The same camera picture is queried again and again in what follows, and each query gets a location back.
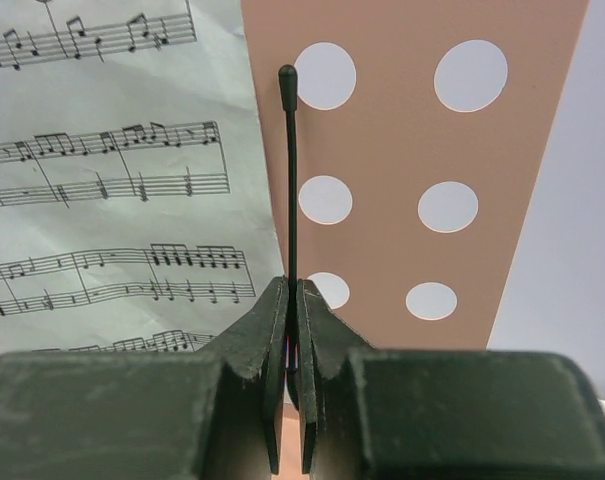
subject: antenna tip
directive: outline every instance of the antenna tip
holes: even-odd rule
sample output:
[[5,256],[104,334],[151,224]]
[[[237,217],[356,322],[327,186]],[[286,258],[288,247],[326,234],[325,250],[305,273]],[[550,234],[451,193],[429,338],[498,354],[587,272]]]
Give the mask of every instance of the antenna tip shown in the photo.
[[285,112],[298,109],[298,72],[293,65],[283,65],[278,72],[282,108]]

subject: white circle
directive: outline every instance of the white circle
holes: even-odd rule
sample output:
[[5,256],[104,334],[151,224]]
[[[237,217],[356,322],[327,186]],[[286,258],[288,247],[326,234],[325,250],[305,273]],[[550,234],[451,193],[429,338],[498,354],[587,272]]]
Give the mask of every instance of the white circle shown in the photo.
[[322,225],[344,220],[353,208],[351,190],[341,180],[319,175],[307,180],[298,196],[302,212]]
[[478,197],[459,182],[442,182],[429,188],[418,202],[422,223],[439,233],[468,227],[478,214]]
[[335,310],[349,301],[351,290],[342,277],[334,273],[318,272],[311,275],[309,280],[315,283],[318,290],[324,297],[327,305]]
[[435,93],[456,112],[475,112],[491,104],[506,85],[509,67],[497,46],[469,40],[449,50],[435,70]]
[[314,43],[295,61],[298,95],[318,110],[343,105],[355,90],[355,64],[342,47],[334,43]]
[[416,285],[406,296],[406,308],[422,320],[442,320],[451,315],[457,305],[455,292],[436,282]]

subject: musical note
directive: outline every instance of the musical note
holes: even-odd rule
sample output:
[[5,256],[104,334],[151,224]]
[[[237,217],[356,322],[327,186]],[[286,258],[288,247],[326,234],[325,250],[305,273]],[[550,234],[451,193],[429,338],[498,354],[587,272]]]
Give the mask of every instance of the musical note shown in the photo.
[[30,33],[29,33],[29,41],[31,42],[31,55],[33,55],[34,57],[39,57],[40,50],[38,49],[38,46],[35,44],[33,35],[31,35]]
[[166,145],[167,147],[171,145],[171,142],[169,141],[169,135],[166,133],[166,127],[164,125],[151,122],[151,130],[153,132],[151,135],[151,140],[155,141],[158,136],[157,132],[160,131],[161,135],[164,137],[164,145]]
[[35,158],[31,147],[26,142],[16,142],[16,148],[20,154],[20,160],[26,162],[27,160],[31,160]]
[[160,41],[161,45],[167,45],[169,43],[169,31],[166,28],[166,22],[164,21],[163,18],[160,19],[160,22],[162,24],[162,36],[158,37],[156,36],[155,38],[158,38]]
[[236,269],[239,269],[240,268],[240,262],[238,261],[238,254],[234,252],[233,254],[231,254],[231,258],[235,260],[233,266]]
[[21,263],[14,263],[13,265],[9,265],[7,267],[7,270],[9,271],[9,279],[11,280],[13,280],[16,276],[23,277],[24,275],[26,275],[24,267]]
[[116,150],[116,143],[115,140],[113,140],[113,135],[111,135],[111,132],[100,133],[100,140],[102,141],[102,146],[104,147],[102,149],[102,153],[107,154],[110,151],[114,152]]
[[187,336],[184,334],[184,332],[182,332],[181,330],[176,331],[176,333],[179,335],[177,339],[178,339],[178,342],[180,342],[180,344],[181,344],[182,348],[183,348],[184,350],[186,350],[187,348],[189,348],[189,344],[191,343],[191,339],[190,339],[190,338],[188,338],[188,337],[187,337]]
[[209,266],[211,268],[217,268],[218,264],[215,262],[215,255],[213,255],[213,250],[211,249],[211,247],[201,247],[200,250],[205,252],[204,254],[200,252],[196,254],[196,257],[200,259],[200,268],[206,267],[204,257],[209,259]]
[[153,283],[153,280],[149,280],[149,283],[151,284],[151,291],[153,292],[153,300],[155,300],[156,302],[160,299],[160,295],[158,292],[158,290],[160,289],[160,286],[158,285],[157,289],[155,286],[155,283]]
[[163,332],[153,335],[153,343],[158,347],[159,350],[168,352],[173,350],[177,352],[179,345],[177,342],[178,336],[176,333],[182,333],[181,330],[173,330],[169,332]]
[[209,283],[209,293],[211,294],[211,303],[218,303],[218,297],[215,294],[215,288],[213,287],[213,283]]
[[140,173],[140,184],[138,185],[138,190],[140,191],[140,200],[142,200],[143,202],[148,202],[149,196],[146,193],[146,186],[144,185],[144,178],[142,177],[141,173]]
[[224,253],[224,249],[220,254],[220,258],[222,259],[222,268],[229,268],[229,262],[226,261],[226,254]]
[[102,195],[102,198],[104,200],[108,200],[109,199],[109,192],[106,190],[106,187],[104,186],[104,182],[100,178],[100,174],[97,173],[97,172],[95,174],[98,177],[98,189],[100,190],[100,195]]
[[137,352],[138,350],[146,350],[146,342],[142,337],[129,338],[114,342],[113,349],[116,352]]
[[187,197],[193,196],[193,181],[191,180],[191,172],[189,167],[186,167],[186,175],[184,176],[184,189]]
[[69,31],[69,36],[71,37],[71,41],[73,42],[73,48],[75,49],[73,58],[79,60],[80,58],[82,58],[82,54],[80,53],[78,42],[75,39],[75,34],[80,37],[86,37],[86,29],[84,28],[84,23],[82,23],[82,19],[80,18],[80,16],[77,15],[66,22],[66,28]]
[[135,135],[135,138],[133,139],[133,143],[135,144],[140,143],[140,141],[146,140],[146,130],[140,124],[123,128],[122,133],[124,134],[124,143],[122,144],[124,148],[127,148],[131,144],[131,142],[129,141],[128,134],[133,133],[133,135]]
[[57,153],[61,156],[75,153],[75,145],[66,133],[49,133],[47,135],[36,135],[35,142],[40,148],[40,156],[48,153]]
[[209,143],[218,143],[218,128],[215,122],[204,122],[204,136],[205,140],[203,142],[204,145],[208,145]]
[[169,284],[169,281],[166,281],[166,291],[169,293],[169,300],[172,302],[173,300],[175,300],[175,296],[173,295],[173,290],[171,290],[171,284]]
[[[106,265],[104,257],[100,252],[90,252],[82,254],[71,253],[70,256],[73,260],[73,264],[82,267],[84,270],[88,270],[91,265],[98,265],[99,267],[104,267]],[[78,262],[76,257],[80,257],[81,261]]]
[[163,258],[167,266],[171,265],[171,257],[177,266],[182,265],[182,257],[189,266],[193,266],[193,260],[189,255],[187,246],[183,243],[152,243],[151,256],[156,265],[160,265],[160,257]]
[[80,145],[82,145],[82,155],[86,157],[88,154],[91,153],[91,150],[86,148],[86,145],[84,144],[84,140],[82,138],[78,138],[78,140],[80,141]]
[[102,38],[96,37],[95,40],[93,40],[93,44],[95,45],[96,52],[98,52],[98,57],[100,57],[100,61],[104,63],[104,56],[102,55],[102,49],[100,48],[100,46],[102,46]]
[[42,305],[47,310],[54,310],[55,306],[53,305],[53,300],[51,300],[51,296],[44,290],[44,297],[42,298]]
[[186,288],[186,291],[189,293],[189,302],[195,302],[195,295],[193,295],[193,287],[191,286],[191,282],[189,282],[188,280],[186,281]]
[[238,291],[235,288],[235,282],[231,282],[233,288],[231,289],[231,294],[233,295],[233,303],[240,303],[240,297],[238,296]]
[[176,128],[173,131],[175,133],[175,138],[176,138],[175,147],[180,148],[182,146],[182,137],[180,137],[180,130]]
[[137,45],[135,43],[135,36],[133,35],[133,26],[139,25],[139,24],[144,25],[144,30],[142,31],[142,37],[143,38],[148,37],[149,36],[149,23],[146,19],[146,15],[144,15],[143,13],[140,13],[139,15],[136,15],[131,20],[126,22],[126,26],[129,31],[129,38],[131,39],[131,45],[129,46],[129,52],[131,52],[131,53],[133,53],[137,50]]
[[2,36],[4,37],[6,45],[9,47],[9,53],[11,54],[11,57],[13,57],[13,68],[15,70],[20,70],[20,62],[15,56],[15,52],[13,51],[13,45],[15,45],[15,48],[17,49],[22,48],[22,41],[20,40],[18,33],[15,31],[15,28],[12,28],[8,32],[5,32]]

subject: sheet music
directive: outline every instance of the sheet music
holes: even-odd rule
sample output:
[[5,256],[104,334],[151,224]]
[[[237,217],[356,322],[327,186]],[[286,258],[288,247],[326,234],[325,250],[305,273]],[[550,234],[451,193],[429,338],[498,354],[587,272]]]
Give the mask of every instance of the sheet music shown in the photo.
[[282,272],[239,0],[0,0],[0,354],[193,351]]

